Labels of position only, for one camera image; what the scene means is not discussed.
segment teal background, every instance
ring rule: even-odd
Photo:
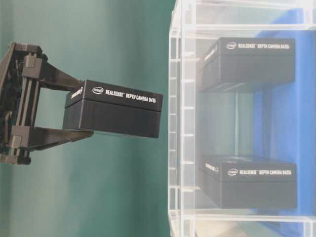
[[[95,135],[0,166],[0,236],[166,237],[167,54],[173,0],[0,0],[0,55],[40,45],[78,79],[164,94],[160,138]],[[36,126],[61,128],[65,92],[43,89]]]

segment clear acrylic shelf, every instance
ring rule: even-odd
[[[313,40],[310,32],[315,30],[315,12],[313,0],[176,1],[169,30],[168,97],[168,213],[173,237],[316,236],[316,197],[311,194],[312,191],[304,191],[315,190],[316,184],[313,179],[306,186],[302,183],[302,180],[307,179],[303,174],[305,170],[316,176],[316,164],[310,162],[308,167],[299,156],[294,155],[312,150],[311,144],[304,143],[304,125],[300,124],[303,116],[309,114],[303,112],[299,106],[305,100],[307,102],[315,99],[316,92],[315,96],[311,93],[311,97],[301,97],[304,94],[302,92],[295,93],[297,100],[282,101],[286,108],[291,106],[290,103],[295,103],[295,113],[287,114],[288,117],[283,119],[287,123],[286,118],[293,117],[297,130],[302,130],[302,133],[293,134],[297,143],[286,149],[284,143],[278,139],[292,134],[284,130],[284,134],[271,137],[270,144],[263,146],[269,147],[267,153],[274,152],[276,156],[277,149],[272,143],[280,142],[279,147],[283,150],[278,152],[293,157],[297,162],[297,208],[272,211],[264,208],[220,209],[200,187],[200,155],[205,151],[215,155],[251,155],[254,152],[257,142],[254,124],[259,95],[239,92],[205,94],[199,91],[197,79],[201,59],[219,38],[225,37],[259,38],[261,35],[269,35],[276,38],[296,38],[296,65],[304,66],[306,63],[301,62],[302,54],[309,55],[306,57],[313,61],[313,49],[300,47],[298,40],[302,37],[305,37],[305,43]],[[311,74],[316,70],[307,68],[306,71]],[[300,76],[303,74],[296,66],[295,83],[300,83]],[[263,111],[272,111],[274,107],[280,106],[273,99],[270,105],[267,102],[265,104],[267,105],[263,106]],[[310,116],[316,119],[315,110],[316,107],[312,109]],[[277,118],[279,119],[271,117],[268,122],[267,127],[271,131],[278,130],[277,126],[282,127],[282,121]],[[304,123],[316,131],[312,119],[307,119]],[[265,128],[262,134],[271,136]],[[316,138],[316,132],[311,133],[312,141],[314,137]],[[306,211],[307,206],[312,207],[312,210]]]

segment blue panel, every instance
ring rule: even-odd
[[[302,11],[288,11],[275,23],[302,22]],[[258,37],[296,40],[295,82],[254,94],[253,151],[270,159],[295,162],[298,206],[279,215],[313,216],[315,209],[315,32],[262,32]],[[260,213],[272,214],[260,210]],[[302,236],[301,224],[281,223],[284,236]]]

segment black box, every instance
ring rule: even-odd
[[[296,165],[260,157],[204,156],[198,184],[220,208],[293,209]]]
[[[253,92],[294,80],[294,39],[219,38],[197,65],[201,91]]]
[[[63,129],[159,136],[162,95],[86,80],[66,99]]]

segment box lid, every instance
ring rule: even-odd
[[[218,181],[296,181],[294,163],[256,156],[203,156],[201,169]]]
[[[91,80],[82,82],[76,92],[67,94],[65,108],[81,99],[161,112],[161,94]]]
[[[293,56],[295,39],[219,38],[199,60],[198,71],[219,56]]]

